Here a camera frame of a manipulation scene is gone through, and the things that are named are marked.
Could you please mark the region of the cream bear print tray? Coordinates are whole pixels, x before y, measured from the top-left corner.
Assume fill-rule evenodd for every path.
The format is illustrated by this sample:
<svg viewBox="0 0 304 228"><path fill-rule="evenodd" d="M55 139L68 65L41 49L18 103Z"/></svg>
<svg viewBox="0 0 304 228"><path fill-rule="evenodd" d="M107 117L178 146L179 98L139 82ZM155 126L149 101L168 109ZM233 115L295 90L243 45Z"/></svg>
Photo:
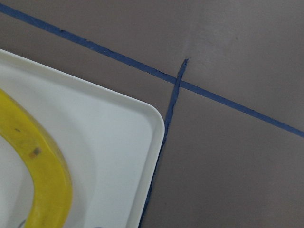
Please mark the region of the cream bear print tray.
<svg viewBox="0 0 304 228"><path fill-rule="evenodd" d="M138 227L164 136L160 113L4 50L0 87L62 151L73 181L65 227Z"/></svg>

